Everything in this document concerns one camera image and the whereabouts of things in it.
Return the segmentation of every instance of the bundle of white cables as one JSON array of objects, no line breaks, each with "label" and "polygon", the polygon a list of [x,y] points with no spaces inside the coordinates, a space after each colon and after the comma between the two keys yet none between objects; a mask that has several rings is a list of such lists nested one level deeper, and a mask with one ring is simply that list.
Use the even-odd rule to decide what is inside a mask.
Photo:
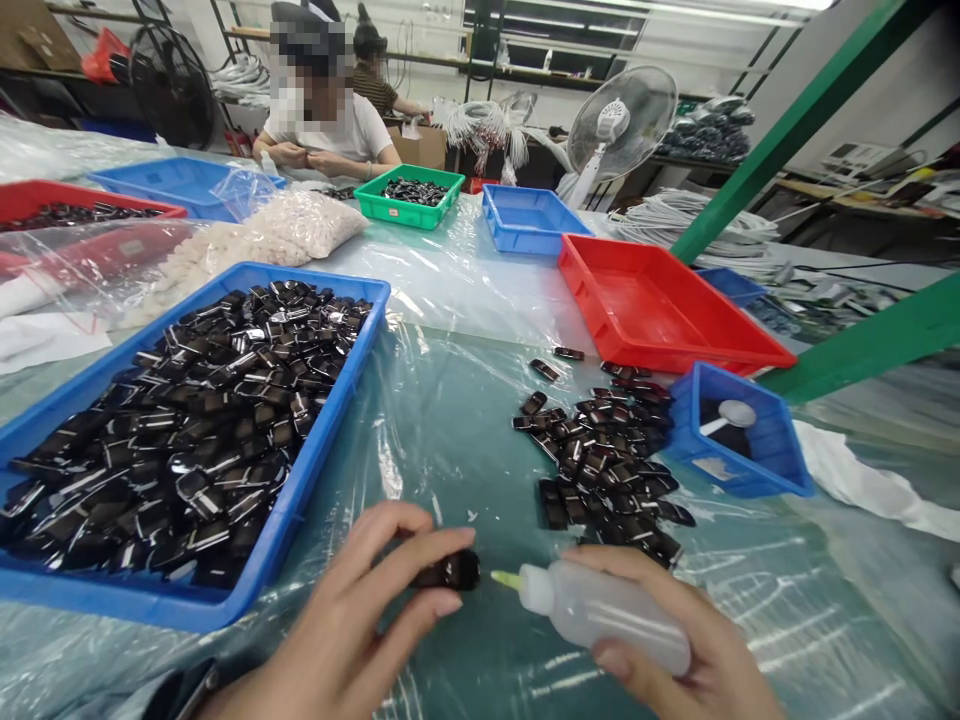
[{"label": "bundle of white cables", "polygon": [[[492,150],[507,149],[504,179],[527,164],[527,140],[521,126],[500,103],[492,100],[467,102],[452,109],[443,121],[447,141],[454,147],[469,147],[477,154],[476,171],[483,174]],[[511,185],[516,184],[513,176]]]},{"label": "bundle of white cables", "polygon": [[235,63],[210,73],[210,85],[217,97],[237,100],[241,105],[270,107],[270,71],[251,55],[240,55]]},{"label": "bundle of white cables", "polygon": [[[607,225],[625,240],[670,249],[711,198],[686,190],[666,189],[624,213],[607,216]],[[697,267],[728,267],[755,280],[769,281],[780,270],[768,242],[780,237],[776,223],[742,212],[694,261]]]}]

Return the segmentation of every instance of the white electric fan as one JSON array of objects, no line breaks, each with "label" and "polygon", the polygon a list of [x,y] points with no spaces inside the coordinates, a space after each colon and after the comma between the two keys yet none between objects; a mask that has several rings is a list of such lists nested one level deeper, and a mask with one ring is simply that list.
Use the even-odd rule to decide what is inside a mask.
[{"label": "white electric fan", "polygon": [[646,160],[673,125],[677,83],[664,70],[641,66],[605,82],[580,108],[567,139],[567,157],[579,173],[558,193],[577,210],[595,182],[615,180]]}]

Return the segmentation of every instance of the white cloth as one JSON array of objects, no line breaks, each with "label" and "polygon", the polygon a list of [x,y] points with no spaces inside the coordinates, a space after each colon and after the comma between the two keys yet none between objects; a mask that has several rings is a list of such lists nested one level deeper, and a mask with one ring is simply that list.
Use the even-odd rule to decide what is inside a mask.
[{"label": "white cloth", "polygon": [[[393,144],[387,126],[365,97],[347,90],[343,111],[334,122],[307,122],[303,119],[304,98],[299,88],[281,89],[280,99],[274,102],[264,131],[278,143],[291,142],[310,152],[327,150],[348,160],[376,162],[377,156]],[[323,179],[315,170],[292,171],[298,180]]]},{"label": "white cloth", "polygon": [[960,542],[960,511],[922,499],[902,475],[857,460],[846,435],[794,420],[807,470],[831,497],[908,528]]},{"label": "white cloth", "polygon": [[0,320],[0,375],[110,347],[90,313],[40,313]]}]

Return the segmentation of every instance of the white t-shirt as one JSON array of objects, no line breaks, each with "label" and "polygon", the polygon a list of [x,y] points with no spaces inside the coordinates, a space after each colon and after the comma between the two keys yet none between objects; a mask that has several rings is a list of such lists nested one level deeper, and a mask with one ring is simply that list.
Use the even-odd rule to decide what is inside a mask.
[{"label": "white t-shirt", "polygon": [[[289,88],[275,101],[263,129],[278,143],[291,142],[308,152],[327,150],[357,162],[376,162],[380,151],[393,144],[370,101],[351,90],[347,91],[344,111],[336,122],[308,122],[303,119],[302,94]],[[327,179],[316,170],[281,169],[297,179]]]}]

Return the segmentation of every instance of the blue plastic tray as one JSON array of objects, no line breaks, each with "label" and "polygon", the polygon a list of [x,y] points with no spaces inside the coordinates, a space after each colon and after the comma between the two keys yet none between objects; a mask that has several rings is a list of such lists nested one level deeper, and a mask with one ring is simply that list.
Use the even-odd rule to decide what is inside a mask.
[{"label": "blue plastic tray", "polygon": [[557,257],[564,233],[593,233],[552,190],[483,186],[483,217],[500,252]]},{"label": "blue plastic tray", "polygon": [[380,280],[260,263],[234,265],[0,430],[0,468],[4,468],[0,470],[0,497],[5,496],[9,487],[24,480],[23,475],[5,469],[10,458],[26,455],[70,415],[88,408],[115,373],[131,367],[138,350],[153,348],[165,327],[232,290],[246,291],[253,285],[265,286],[271,280],[301,280],[330,287],[337,295],[366,298],[373,303],[373,309],[290,470],[236,587],[233,590],[193,587],[188,584],[189,578],[165,583],[159,574],[147,573],[134,576],[95,571],[53,573],[42,565],[17,560],[0,550],[0,598],[206,633],[235,622],[247,611],[260,589],[276,578],[384,322],[390,285]]},{"label": "blue plastic tray", "polygon": [[[237,222],[223,201],[210,192],[232,169],[206,160],[167,158],[101,170],[87,177],[111,192],[179,205],[190,217]],[[284,178],[268,177],[278,188],[287,184]]]},{"label": "blue plastic tray", "polygon": [[[666,455],[690,465],[707,481],[736,497],[814,494],[793,418],[779,395],[703,362],[695,363],[670,392],[674,397],[670,417],[676,427],[670,433]],[[701,398],[742,400],[754,409],[757,422],[747,428],[753,460],[700,434]]]},{"label": "blue plastic tray", "polygon": [[730,268],[697,270],[697,275],[740,307],[746,307],[757,298],[767,294],[767,289],[763,285],[757,285],[753,280],[748,280],[736,270]]}]

